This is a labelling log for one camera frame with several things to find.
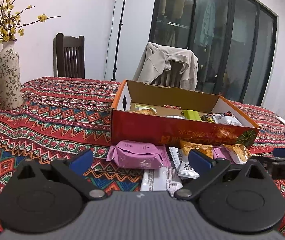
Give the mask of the orange cracker packet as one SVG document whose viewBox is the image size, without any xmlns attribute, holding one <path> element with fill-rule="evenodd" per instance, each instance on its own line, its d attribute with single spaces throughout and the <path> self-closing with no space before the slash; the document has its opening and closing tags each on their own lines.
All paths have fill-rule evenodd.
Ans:
<svg viewBox="0 0 285 240">
<path fill-rule="evenodd" d="M 223 145 L 234 163 L 243 165 L 252 157 L 247 147 L 243 144 Z"/>
</svg>

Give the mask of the white snack packet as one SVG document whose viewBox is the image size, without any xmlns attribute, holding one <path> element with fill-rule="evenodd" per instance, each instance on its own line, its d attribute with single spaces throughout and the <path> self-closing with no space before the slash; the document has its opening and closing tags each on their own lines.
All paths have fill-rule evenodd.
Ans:
<svg viewBox="0 0 285 240">
<path fill-rule="evenodd" d="M 144 170 L 140 191 L 168 191 L 174 194 L 183 187 L 174 167 Z"/>
</svg>

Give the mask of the pink snack packet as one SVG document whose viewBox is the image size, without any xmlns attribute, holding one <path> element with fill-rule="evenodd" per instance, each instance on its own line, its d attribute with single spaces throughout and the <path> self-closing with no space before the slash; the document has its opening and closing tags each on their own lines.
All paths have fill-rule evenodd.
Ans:
<svg viewBox="0 0 285 240">
<path fill-rule="evenodd" d="M 114 161 L 118 167 L 125 169 L 157 170 L 170 167 L 166 146 L 123 140 L 112 145 L 106 161 Z"/>
</svg>

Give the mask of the green snack bar packet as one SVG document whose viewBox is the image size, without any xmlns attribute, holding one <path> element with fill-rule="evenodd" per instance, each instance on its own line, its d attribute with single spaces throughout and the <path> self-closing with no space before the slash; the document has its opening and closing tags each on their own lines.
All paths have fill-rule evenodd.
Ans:
<svg viewBox="0 0 285 240">
<path fill-rule="evenodd" d="M 194 120 L 194 121 L 202 121 L 198 111 L 193 110 L 183 110 L 181 112 L 182 116 L 185 117 L 187 120 Z"/>
</svg>

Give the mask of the colourful sausage snack bag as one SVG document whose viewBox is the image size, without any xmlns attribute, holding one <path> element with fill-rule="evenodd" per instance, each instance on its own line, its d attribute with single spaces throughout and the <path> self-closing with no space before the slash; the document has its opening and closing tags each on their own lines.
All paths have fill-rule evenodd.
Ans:
<svg viewBox="0 0 285 240">
<path fill-rule="evenodd" d="M 242 126 L 242 123 L 231 112 L 204 114 L 201 116 L 201 120 L 216 124 Z"/>
</svg>

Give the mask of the red patterned tablecloth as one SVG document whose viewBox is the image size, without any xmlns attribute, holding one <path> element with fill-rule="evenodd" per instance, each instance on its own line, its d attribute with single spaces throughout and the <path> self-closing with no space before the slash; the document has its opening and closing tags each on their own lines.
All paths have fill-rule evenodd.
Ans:
<svg viewBox="0 0 285 240">
<path fill-rule="evenodd" d="M 93 152 L 84 177 L 106 193 L 139 191 L 143 170 L 106 161 L 111 144 L 111 105 L 122 83 L 67 77 L 41 77 L 22 86 L 23 104 L 0 107 L 0 193 L 25 159 L 47 164 Z M 254 120 L 260 131 L 250 153 L 269 157 L 285 148 L 285 126 L 265 108 L 230 101 Z"/>
</svg>

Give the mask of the floral ceramic vase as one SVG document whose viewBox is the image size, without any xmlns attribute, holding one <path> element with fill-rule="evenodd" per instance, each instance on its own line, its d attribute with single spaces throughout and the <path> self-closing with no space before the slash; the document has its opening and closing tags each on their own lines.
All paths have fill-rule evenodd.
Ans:
<svg viewBox="0 0 285 240">
<path fill-rule="evenodd" d="M 4 110 L 19 108 L 22 103 L 19 54 L 16 40 L 4 42 L 0 51 L 0 101 Z"/>
</svg>

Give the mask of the orange cardboard box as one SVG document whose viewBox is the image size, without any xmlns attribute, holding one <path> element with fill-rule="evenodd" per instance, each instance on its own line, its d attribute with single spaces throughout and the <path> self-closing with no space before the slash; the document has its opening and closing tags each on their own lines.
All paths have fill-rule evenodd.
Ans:
<svg viewBox="0 0 285 240">
<path fill-rule="evenodd" d="M 232 113 L 239 126 L 188 120 L 182 111 L 199 115 Z M 220 95 L 125 80 L 111 105 L 111 144 L 130 140 L 178 147 L 180 141 L 250 148 L 260 126 Z"/>
</svg>

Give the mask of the studio light stand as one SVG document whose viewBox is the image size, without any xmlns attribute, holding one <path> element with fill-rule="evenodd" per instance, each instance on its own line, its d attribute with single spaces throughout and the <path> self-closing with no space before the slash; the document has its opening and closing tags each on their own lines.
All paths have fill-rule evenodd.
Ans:
<svg viewBox="0 0 285 240">
<path fill-rule="evenodd" d="M 124 11 L 125 11 L 125 5 L 126 5 L 126 0 L 123 0 L 122 1 L 122 7 L 121 7 L 119 26 L 118 26 L 118 32 L 117 32 L 116 47 L 115 47 L 113 76 L 111 78 L 111 81 L 114 81 L 114 82 L 116 81 L 117 58 L 118 58 L 118 54 L 119 54 L 119 45 L 120 45 L 121 29 L 122 29 L 122 26 L 123 26 L 123 15 L 124 15 Z"/>
</svg>

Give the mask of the black framed glass door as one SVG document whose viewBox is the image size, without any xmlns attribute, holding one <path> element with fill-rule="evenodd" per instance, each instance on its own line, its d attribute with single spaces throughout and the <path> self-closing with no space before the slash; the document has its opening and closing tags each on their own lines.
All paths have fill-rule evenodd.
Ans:
<svg viewBox="0 0 285 240">
<path fill-rule="evenodd" d="M 277 17 L 256 0 L 155 0 L 149 40 L 194 52 L 197 90 L 260 106 L 276 35 Z"/>
</svg>

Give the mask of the chair with beige jacket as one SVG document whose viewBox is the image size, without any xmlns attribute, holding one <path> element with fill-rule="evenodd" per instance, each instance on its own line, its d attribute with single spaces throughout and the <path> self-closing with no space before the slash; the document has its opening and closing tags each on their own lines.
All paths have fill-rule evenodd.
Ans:
<svg viewBox="0 0 285 240">
<path fill-rule="evenodd" d="M 170 69 L 164 70 L 159 77 L 153 80 L 152 84 L 179 88 L 182 78 L 180 72 L 183 69 L 183 64 L 180 62 L 170 61 L 170 67 Z"/>
</svg>

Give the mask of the dark wooden chair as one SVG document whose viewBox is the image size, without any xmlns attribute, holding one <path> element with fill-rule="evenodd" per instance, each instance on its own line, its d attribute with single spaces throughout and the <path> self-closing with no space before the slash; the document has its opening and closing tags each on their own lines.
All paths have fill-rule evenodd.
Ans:
<svg viewBox="0 0 285 240">
<path fill-rule="evenodd" d="M 85 78 L 84 36 L 56 35 L 56 63 L 59 77 Z"/>
</svg>

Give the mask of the beige jacket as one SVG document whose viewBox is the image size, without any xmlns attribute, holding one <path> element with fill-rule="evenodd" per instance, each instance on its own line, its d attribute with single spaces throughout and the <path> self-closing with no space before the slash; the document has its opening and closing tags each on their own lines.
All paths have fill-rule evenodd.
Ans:
<svg viewBox="0 0 285 240">
<path fill-rule="evenodd" d="M 171 68 L 170 61 L 183 64 L 180 88 L 195 90 L 198 72 L 198 58 L 195 54 L 187 49 L 161 46 L 152 42 L 146 45 L 133 80 L 152 83 L 164 70 Z"/>
</svg>

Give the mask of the yellow flower branches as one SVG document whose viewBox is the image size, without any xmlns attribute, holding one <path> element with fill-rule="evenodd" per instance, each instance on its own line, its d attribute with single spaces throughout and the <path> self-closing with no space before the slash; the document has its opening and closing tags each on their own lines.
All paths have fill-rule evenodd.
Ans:
<svg viewBox="0 0 285 240">
<path fill-rule="evenodd" d="M 0 43 L 15 41 L 16 36 L 23 36 L 25 27 L 36 23 L 43 23 L 47 20 L 57 18 L 57 16 L 47 16 L 40 14 L 35 21 L 24 23 L 21 16 L 24 12 L 34 8 L 32 5 L 26 6 L 24 9 L 15 11 L 16 0 L 0 0 Z"/>
</svg>

